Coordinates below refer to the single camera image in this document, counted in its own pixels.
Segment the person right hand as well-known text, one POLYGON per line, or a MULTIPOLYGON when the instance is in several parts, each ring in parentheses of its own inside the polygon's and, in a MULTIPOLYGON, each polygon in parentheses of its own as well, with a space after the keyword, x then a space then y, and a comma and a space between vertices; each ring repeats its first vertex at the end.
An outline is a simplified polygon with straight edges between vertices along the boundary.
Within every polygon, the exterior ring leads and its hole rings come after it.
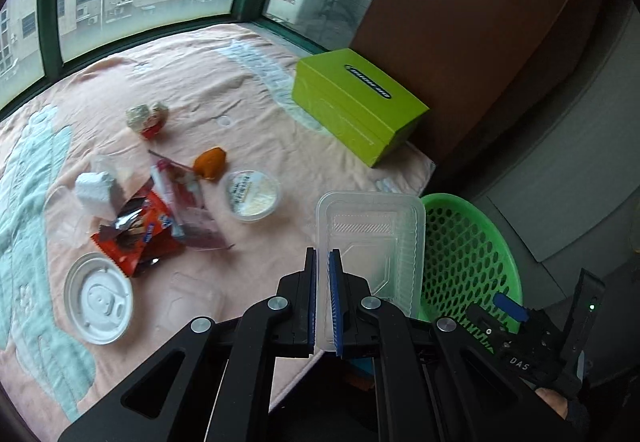
POLYGON ((555 411, 556 414, 563 419, 567 418, 568 401, 564 396, 561 396, 558 392, 547 388, 537 388, 535 392, 536 395, 544 401, 544 403, 549 405, 552 410, 555 411))

